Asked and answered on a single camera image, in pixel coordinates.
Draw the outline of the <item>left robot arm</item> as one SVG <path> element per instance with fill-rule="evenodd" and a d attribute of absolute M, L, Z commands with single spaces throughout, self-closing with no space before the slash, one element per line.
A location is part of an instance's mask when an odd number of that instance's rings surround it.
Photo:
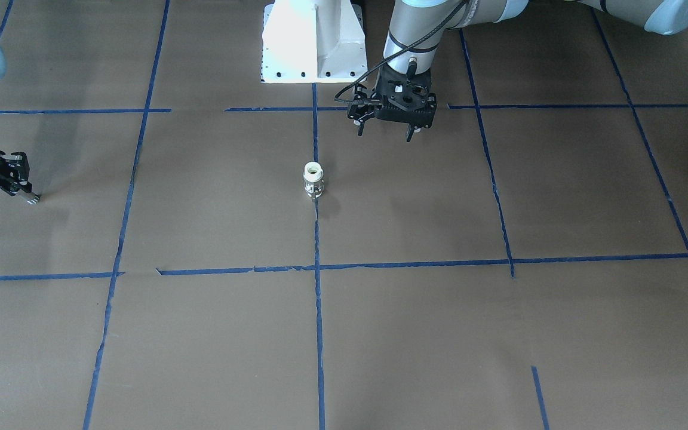
<path fill-rule="evenodd" d="M 688 1 L 584 1 L 584 5 L 644 28 L 674 35 L 688 28 Z M 518 17 L 527 1 L 396 1 L 377 70 L 412 78 L 426 73 L 443 33 Z"/>

